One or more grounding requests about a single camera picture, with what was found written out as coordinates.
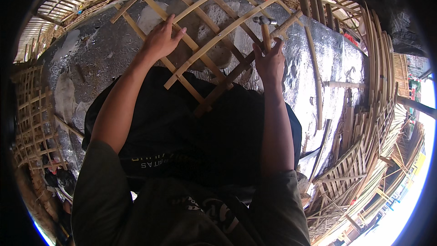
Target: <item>black t-shirt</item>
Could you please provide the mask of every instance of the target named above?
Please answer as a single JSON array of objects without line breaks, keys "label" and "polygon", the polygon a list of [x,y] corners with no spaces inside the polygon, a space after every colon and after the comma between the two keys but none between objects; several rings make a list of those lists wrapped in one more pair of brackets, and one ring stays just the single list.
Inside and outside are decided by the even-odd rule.
[{"label": "black t-shirt", "polygon": [[247,208],[199,185],[148,179],[138,198],[104,142],[88,146],[74,193],[76,245],[310,245],[294,170],[264,179]]}]

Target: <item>sky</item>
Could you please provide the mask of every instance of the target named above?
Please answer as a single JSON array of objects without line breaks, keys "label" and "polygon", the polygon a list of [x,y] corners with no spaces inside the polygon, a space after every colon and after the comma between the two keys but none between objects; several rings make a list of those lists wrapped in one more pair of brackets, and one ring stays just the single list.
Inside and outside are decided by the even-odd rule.
[{"label": "sky", "polygon": [[[427,80],[421,84],[421,102],[424,105],[435,108],[435,96],[433,81]],[[421,172],[414,178],[414,183],[410,190],[407,192],[401,203],[395,201],[392,208],[394,211],[389,210],[379,222],[379,226],[370,231],[367,235],[361,235],[350,245],[352,246],[367,246],[378,245],[385,246],[391,245],[401,233],[403,227],[407,223],[411,213],[419,199],[420,193],[425,183],[426,176],[428,174],[429,163],[434,148],[434,133],[435,133],[435,120],[432,117],[424,113],[420,113],[419,122],[423,123],[425,129],[425,161],[422,166]]]}]

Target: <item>wooden hammer handle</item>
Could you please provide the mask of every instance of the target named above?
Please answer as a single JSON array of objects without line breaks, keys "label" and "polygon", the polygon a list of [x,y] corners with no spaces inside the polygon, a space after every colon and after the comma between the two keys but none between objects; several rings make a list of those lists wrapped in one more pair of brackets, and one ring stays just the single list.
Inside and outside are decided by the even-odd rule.
[{"label": "wooden hammer handle", "polygon": [[270,41],[269,25],[261,24],[261,32],[263,33],[264,48],[265,48],[266,54],[267,54],[272,49],[272,43]]}]

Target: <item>right hand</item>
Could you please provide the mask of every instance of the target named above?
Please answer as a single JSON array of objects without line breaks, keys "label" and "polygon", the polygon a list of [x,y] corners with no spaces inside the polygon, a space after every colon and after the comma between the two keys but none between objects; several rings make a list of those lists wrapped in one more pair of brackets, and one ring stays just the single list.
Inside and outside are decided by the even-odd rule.
[{"label": "right hand", "polygon": [[285,57],[282,54],[284,42],[275,37],[276,45],[265,56],[262,56],[261,49],[258,45],[252,44],[255,53],[255,66],[258,74],[263,81],[265,88],[282,88],[282,76],[284,75]]}]

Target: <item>hammer head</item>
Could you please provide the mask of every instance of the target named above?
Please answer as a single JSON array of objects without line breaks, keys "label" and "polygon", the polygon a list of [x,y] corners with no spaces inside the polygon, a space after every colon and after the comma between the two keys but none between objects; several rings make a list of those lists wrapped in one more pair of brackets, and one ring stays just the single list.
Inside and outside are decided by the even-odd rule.
[{"label": "hammer head", "polygon": [[267,16],[264,16],[264,15],[262,15],[262,16],[260,16],[260,17],[255,16],[254,18],[252,18],[252,20],[253,20],[255,23],[258,23],[258,24],[260,24],[260,25],[262,25],[262,24],[266,24],[266,25],[276,25],[276,24],[277,24],[276,19],[268,18]]}]

